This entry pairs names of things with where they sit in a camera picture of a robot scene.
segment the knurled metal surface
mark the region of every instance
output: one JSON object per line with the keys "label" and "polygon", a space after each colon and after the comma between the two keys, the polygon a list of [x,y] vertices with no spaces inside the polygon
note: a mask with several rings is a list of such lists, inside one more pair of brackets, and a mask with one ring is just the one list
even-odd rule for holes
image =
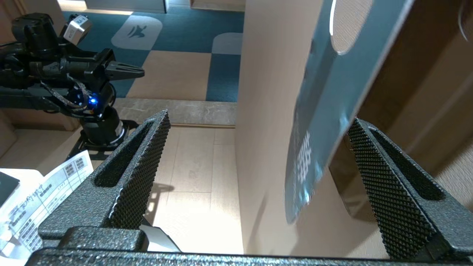
{"label": "knurled metal surface", "polygon": [[356,163],[392,259],[414,258],[435,229],[356,119],[348,131]]}
{"label": "knurled metal surface", "polygon": [[132,170],[130,181],[116,199],[110,214],[112,227],[138,229],[141,225],[169,128],[169,117],[166,114],[159,125],[159,130],[155,131]]}

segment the floor tile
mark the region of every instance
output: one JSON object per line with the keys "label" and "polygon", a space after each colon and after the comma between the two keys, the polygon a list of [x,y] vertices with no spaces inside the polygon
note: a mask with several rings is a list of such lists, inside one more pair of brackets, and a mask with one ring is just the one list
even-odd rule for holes
{"label": "floor tile", "polygon": [[173,176],[174,160],[177,152],[177,143],[179,141],[180,128],[172,126],[167,134],[166,144],[164,145],[163,154],[159,161],[154,182],[164,185],[171,184]]}
{"label": "floor tile", "polygon": [[210,53],[151,51],[128,98],[205,100]]}
{"label": "floor tile", "polygon": [[155,225],[159,223],[161,217],[166,212],[167,198],[169,191],[172,190],[173,188],[169,185],[153,183],[144,214],[145,219],[150,224]]}
{"label": "floor tile", "polygon": [[169,192],[166,213],[208,213],[210,193]]}
{"label": "floor tile", "polygon": [[240,55],[212,54],[207,101],[236,102],[240,77]]}
{"label": "floor tile", "polygon": [[234,128],[216,128],[215,140],[213,144],[235,144],[235,129]]}
{"label": "floor tile", "polygon": [[237,164],[234,145],[215,145],[212,167],[212,199],[214,213],[240,217]]}
{"label": "floor tile", "polygon": [[213,142],[211,128],[181,128],[171,185],[176,192],[210,192]]}
{"label": "floor tile", "polygon": [[245,17],[242,12],[180,8],[171,8],[167,14],[147,15],[163,22],[153,50],[197,53],[211,53],[213,39],[219,34],[242,33]]}
{"label": "floor tile", "polygon": [[241,227],[233,217],[209,213],[166,213],[160,227],[183,252],[242,254]]}

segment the checkered carpet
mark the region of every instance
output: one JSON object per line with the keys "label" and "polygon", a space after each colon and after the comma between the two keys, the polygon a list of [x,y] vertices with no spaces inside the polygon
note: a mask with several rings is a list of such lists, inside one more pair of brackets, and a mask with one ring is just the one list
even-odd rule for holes
{"label": "checkered carpet", "polygon": [[143,78],[113,81],[118,97],[237,101],[244,13],[170,8],[82,15],[93,27],[81,49],[113,48],[117,61],[145,70]]}

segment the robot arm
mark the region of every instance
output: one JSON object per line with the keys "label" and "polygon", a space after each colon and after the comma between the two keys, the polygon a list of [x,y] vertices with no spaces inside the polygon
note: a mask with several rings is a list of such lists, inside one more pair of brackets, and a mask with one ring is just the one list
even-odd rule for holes
{"label": "robot arm", "polygon": [[77,48],[90,27],[86,17],[71,15],[58,37],[47,14],[15,19],[17,41],[0,48],[0,86],[5,87],[0,107],[101,116],[116,97],[109,81],[139,78],[144,70],[116,62],[111,49],[95,53]]}

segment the wooden floor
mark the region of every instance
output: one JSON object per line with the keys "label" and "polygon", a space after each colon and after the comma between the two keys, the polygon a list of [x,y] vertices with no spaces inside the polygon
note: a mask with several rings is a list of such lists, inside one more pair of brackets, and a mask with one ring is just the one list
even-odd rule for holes
{"label": "wooden floor", "polygon": [[[0,168],[32,168],[43,175],[64,161],[79,136],[16,133],[18,141],[0,158]],[[93,161],[94,167],[100,163]],[[145,218],[183,252],[242,254],[234,129],[171,128]]]}

